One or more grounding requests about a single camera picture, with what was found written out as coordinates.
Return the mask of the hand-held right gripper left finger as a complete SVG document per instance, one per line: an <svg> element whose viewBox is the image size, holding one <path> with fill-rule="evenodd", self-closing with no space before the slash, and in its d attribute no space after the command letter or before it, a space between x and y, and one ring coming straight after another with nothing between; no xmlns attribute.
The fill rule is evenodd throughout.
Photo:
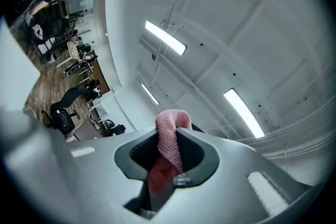
<svg viewBox="0 0 336 224"><path fill-rule="evenodd" d="M150 209L147 161L154 162L156 129L60 143L65 180L63 223L158 223Z"/></svg>

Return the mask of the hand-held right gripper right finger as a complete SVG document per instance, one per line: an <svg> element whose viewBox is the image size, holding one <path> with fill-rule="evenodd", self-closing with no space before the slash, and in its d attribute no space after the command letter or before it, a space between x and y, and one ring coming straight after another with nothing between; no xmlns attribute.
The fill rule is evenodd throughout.
<svg viewBox="0 0 336 224"><path fill-rule="evenodd" d="M293 224L312 201L302 184L253 148L180 128L204 151L202 162L176 179L154 224Z"/></svg>

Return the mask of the pink knitted cloth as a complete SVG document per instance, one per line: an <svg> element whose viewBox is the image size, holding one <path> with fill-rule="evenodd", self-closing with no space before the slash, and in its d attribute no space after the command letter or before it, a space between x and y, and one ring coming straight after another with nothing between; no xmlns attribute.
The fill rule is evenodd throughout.
<svg viewBox="0 0 336 224"><path fill-rule="evenodd" d="M191 118L183 110L165 110L155 119L159 136L157 148L159 157L149 172L148 186L150 192L160 194L173 180L183 173L183 163L177 143L176 129L191 129Z"/></svg>

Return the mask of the dark table with white legs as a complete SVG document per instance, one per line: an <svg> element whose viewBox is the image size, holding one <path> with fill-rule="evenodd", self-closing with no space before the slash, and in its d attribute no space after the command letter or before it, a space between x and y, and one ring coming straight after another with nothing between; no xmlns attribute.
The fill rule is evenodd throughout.
<svg viewBox="0 0 336 224"><path fill-rule="evenodd" d="M94 140L103 138L99 131L96 130L94 125L86 119L74 132L74 136L79 141Z"/></svg>

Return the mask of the black office chair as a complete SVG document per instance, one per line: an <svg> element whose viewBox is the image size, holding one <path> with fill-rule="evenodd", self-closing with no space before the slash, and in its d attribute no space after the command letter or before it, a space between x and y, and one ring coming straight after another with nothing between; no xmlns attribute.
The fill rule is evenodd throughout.
<svg viewBox="0 0 336 224"><path fill-rule="evenodd" d="M50 116L45 110L41 110L41 113L49 121L50 126L58 129L64 136L67 136L75 128L75 124L71 118L76 116L79 120L81 119L75 109L73 113L69 114L66 108L69 108L78 97L84 95L85 91L86 88L84 86L71 87L60 101L50 106Z"/></svg>

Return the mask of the long ceiling light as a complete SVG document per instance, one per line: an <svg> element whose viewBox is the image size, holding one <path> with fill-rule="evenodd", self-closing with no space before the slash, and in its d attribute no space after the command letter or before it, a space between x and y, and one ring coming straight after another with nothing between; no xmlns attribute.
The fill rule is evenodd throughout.
<svg viewBox="0 0 336 224"><path fill-rule="evenodd" d="M255 138L262 138L265 136L254 114L235 89L229 89L223 96L239 114Z"/></svg>
<svg viewBox="0 0 336 224"><path fill-rule="evenodd" d="M156 104L159 105L159 101L155 98L155 96L151 93L151 91L145 86L144 83L141 83L142 88L147 93L147 95L150 97L150 99Z"/></svg>
<svg viewBox="0 0 336 224"><path fill-rule="evenodd" d="M145 22L145 29L156 36L161 42L168 45L171 49L173 49L180 56L184 55L187 50L187 45L179 41L177 38L173 37L171 34L153 24L150 21Z"/></svg>

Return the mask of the yellow wooden table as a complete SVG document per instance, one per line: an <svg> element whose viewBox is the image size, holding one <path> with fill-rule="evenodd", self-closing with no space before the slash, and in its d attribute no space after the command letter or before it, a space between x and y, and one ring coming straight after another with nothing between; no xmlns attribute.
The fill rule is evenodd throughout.
<svg viewBox="0 0 336 224"><path fill-rule="evenodd" d="M80 60L80 56L79 56L79 52L77 50L77 46L72 41L67 42L67 47L68 47L69 57L66 60L64 60L63 62L56 65L57 68L64 65L65 63L67 63L70 60Z"/></svg>

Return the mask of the black metal rack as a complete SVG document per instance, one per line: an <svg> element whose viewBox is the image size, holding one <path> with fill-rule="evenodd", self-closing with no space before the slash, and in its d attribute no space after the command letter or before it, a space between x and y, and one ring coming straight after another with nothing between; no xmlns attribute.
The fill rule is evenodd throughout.
<svg viewBox="0 0 336 224"><path fill-rule="evenodd" d="M49 5L31 17L28 23L28 33L37 53L44 58L60 49L66 49L75 32L77 20L83 11L70 15L62 13L63 8L57 4Z"/></svg>

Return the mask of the black printed shirt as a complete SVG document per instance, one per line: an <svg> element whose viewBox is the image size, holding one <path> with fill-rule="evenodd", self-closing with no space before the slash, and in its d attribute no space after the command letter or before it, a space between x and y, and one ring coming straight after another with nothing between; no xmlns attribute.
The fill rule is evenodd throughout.
<svg viewBox="0 0 336 224"><path fill-rule="evenodd" d="M63 36L69 28L69 19L41 19L33 17L29 23L31 35L39 41L46 41L53 37Z"/></svg>

